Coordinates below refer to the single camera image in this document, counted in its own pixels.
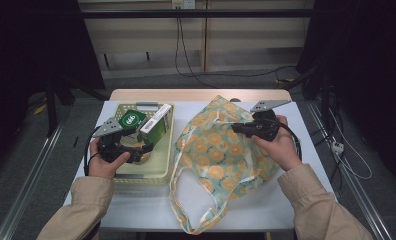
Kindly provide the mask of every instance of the plastic basket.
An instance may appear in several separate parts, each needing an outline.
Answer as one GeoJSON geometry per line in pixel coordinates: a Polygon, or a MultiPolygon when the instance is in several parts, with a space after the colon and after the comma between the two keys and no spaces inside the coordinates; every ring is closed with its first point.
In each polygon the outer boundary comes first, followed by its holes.
{"type": "MultiPolygon", "coordinates": [[[[119,104],[115,113],[118,121],[127,110],[137,110],[143,112],[150,119],[154,113],[164,103],[122,103],[119,104]]],[[[134,185],[165,185],[170,180],[173,169],[172,155],[172,136],[174,123],[174,105],[168,113],[170,128],[164,134],[163,138],[154,146],[149,159],[143,164],[123,164],[114,178],[116,184],[134,184],[134,185]]]]}

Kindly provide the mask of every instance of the power adapter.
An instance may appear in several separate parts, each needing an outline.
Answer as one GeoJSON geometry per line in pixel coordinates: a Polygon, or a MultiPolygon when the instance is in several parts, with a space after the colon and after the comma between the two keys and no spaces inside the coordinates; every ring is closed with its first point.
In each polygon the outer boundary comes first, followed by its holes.
{"type": "Polygon", "coordinates": [[[344,152],[344,144],[339,143],[337,141],[332,142],[331,149],[334,153],[337,153],[338,155],[344,152]]]}

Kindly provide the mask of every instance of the table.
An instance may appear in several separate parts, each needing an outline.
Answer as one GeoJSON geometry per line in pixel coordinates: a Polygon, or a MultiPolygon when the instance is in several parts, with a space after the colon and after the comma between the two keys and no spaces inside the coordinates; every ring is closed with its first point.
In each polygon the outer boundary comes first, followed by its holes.
{"type": "MultiPolygon", "coordinates": [[[[238,98],[239,106],[249,110],[258,100],[291,99],[285,90],[238,90],[238,89],[119,89],[105,102],[97,123],[114,114],[120,102],[165,101],[175,105],[176,141],[186,123],[216,95],[227,99],[238,98]]],[[[303,162],[310,163],[327,191],[333,191],[317,156],[297,105],[294,102],[274,109],[277,114],[288,117],[289,126],[301,140],[303,162]]],[[[283,171],[279,170],[272,181],[254,193],[229,203],[226,216],[209,232],[266,232],[293,229],[293,209],[283,195],[277,181],[283,171]]],[[[82,164],[76,177],[83,175],[82,164]]],[[[199,218],[212,206],[210,196],[186,171],[178,181],[178,200],[196,226],[199,218]]],[[[102,219],[102,228],[113,230],[151,232],[182,231],[170,208],[169,187],[166,186],[116,186],[112,203],[102,219]]],[[[69,204],[71,196],[66,199],[69,204]]]]}

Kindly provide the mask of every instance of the sleeve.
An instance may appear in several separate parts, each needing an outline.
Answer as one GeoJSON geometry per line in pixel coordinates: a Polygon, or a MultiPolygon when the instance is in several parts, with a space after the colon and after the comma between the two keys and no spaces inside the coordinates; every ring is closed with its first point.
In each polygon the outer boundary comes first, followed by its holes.
{"type": "Polygon", "coordinates": [[[373,239],[347,209],[326,192],[308,164],[297,166],[278,178],[295,211],[298,239],[373,239]]]}
{"type": "Polygon", "coordinates": [[[104,217],[113,193],[109,179],[77,178],[71,187],[71,204],[52,216],[37,239],[82,239],[104,217]]]}

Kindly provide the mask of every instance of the beige sleeve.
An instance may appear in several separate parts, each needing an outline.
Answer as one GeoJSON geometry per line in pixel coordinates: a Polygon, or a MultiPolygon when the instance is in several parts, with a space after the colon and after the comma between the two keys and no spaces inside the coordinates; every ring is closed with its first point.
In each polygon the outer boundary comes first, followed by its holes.
{"type": "Polygon", "coordinates": [[[82,239],[104,217],[113,193],[113,183],[109,179],[77,178],[71,186],[71,204],[54,214],[38,239],[82,239]]]}
{"type": "Polygon", "coordinates": [[[295,211],[298,239],[372,239],[369,231],[326,192],[308,164],[278,178],[295,211]]]}

